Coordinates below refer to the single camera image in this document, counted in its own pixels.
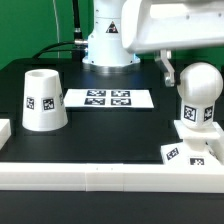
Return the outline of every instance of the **black cable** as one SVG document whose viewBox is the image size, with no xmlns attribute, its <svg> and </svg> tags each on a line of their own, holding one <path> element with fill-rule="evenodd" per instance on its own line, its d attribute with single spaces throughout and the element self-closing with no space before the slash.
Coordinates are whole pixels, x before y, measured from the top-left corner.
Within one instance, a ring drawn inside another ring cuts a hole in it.
<svg viewBox="0 0 224 224">
<path fill-rule="evenodd" d="M 74 39 L 82 39 L 82 31 L 79 18 L 79 3 L 78 0 L 72 0 L 73 18 L 74 18 Z"/>
<path fill-rule="evenodd" d="M 52 53 L 52 52 L 73 52 L 73 51 L 84 51 L 84 48 L 74 48 L 74 49 L 58 49 L 58 50 L 44 50 L 44 51 L 40 51 L 38 54 L 35 54 L 33 56 L 33 58 L 38 59 L 42 54 L 45 53 Z"/>
<path fill-rule="evenodd" d="M 74 26 L 75 28 L 80 28 L 78 0 L 72 0 L 72 4 L 73 4 L 73 12 L 74 12 Z"/>
<path fill-rule="evenodd" d="M 63 41 L 63 42 L 59 42 L 56 44 L 51 44 L 45 48 L 43 48 L 41 51 L 39 51 L 37 54 L 35 54 L 33 56 L 33 58 L 39 58 L 39 56 L 42 54 L 42 52 L 47 51 L 49 49 L 55 48 L 55 47 L 60 47 L 60 46 L 64 46 L 64 45 L 74 45 L 74 41 Z"/>
</svg>

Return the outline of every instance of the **white ball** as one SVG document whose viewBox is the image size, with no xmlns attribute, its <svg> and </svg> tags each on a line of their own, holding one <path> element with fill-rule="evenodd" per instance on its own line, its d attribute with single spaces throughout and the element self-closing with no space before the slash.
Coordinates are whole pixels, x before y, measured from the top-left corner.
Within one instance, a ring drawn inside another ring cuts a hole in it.
<svg viewBox="0 0 224 224">
<path fill-rule="evenodd" d="M 180 75 L 177 87 L 184 102 L 195 105 L 211 105 L 220 96 L 223 79 L 220 72 L 207 63 L 188 66 Z"/>
</svg>

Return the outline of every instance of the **black tabletop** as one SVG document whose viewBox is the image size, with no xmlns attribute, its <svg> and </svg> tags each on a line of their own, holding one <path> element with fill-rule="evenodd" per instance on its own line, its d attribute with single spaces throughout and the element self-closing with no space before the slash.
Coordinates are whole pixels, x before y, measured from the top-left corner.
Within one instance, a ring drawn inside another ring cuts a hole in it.
<svg viewBox="0 0 224 224">
<path fill-rule="evenodd" d="M 191 61 L 173 61 L 177 76 Z M 147 89 L 154 108 L 67 108 L 68 124 L 57 131 L 22 127 L 24 74 L 59 72 L 64 95 L 72 89 Z M 223 127 L 222 96 L 215 120 Z M 0 162 L 161 164 L 160 146 L 180 141 L 173 125 L 180 117 L 176 87 L 164 85 L 151 60 L 139 70 L 108 74 L 85 71 L 69 59 L 20 59 L 0 71 L 0 118 L 12 136 Z M 1 223 L 222 223 L 222 194 L 124 192 L 0 192 Z"/>
</svg>

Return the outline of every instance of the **green background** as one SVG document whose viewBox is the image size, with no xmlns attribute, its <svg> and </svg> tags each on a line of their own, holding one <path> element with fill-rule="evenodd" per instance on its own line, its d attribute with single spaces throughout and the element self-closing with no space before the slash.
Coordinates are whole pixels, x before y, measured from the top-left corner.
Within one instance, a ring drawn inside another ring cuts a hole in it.
<svg viewBox="0 0 224 224">
<path fill-rule="evenodd" d="M 60 40 L 73 39 L 72 0 L 56 0 Z M 84 37 L 93 29 L 93 0 L 80 0 L 81 27 Z M 18 58 L 32 57 L 42 48 L 57 42 L 53 0 L 1 0 L 0 7 L 0 69 Z M 174 58 L 207 60 L 218 68 L 224 63 L 223 47 L 173 53 Z M 57 57 L 48 54 L 44 57 Z"/>
</svg>

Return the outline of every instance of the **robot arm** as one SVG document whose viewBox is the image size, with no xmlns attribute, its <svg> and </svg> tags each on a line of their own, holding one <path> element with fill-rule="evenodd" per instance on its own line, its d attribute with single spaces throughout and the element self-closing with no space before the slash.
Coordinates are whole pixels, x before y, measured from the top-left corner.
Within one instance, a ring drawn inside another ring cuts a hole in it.
<svg viewBox="0 0 224 224">
<path fill-rule="evenodd" d="M 224 2 L 127 0 L 121 27 L 123 47 L 138 54 L 221 45 Z"/>
</svg>

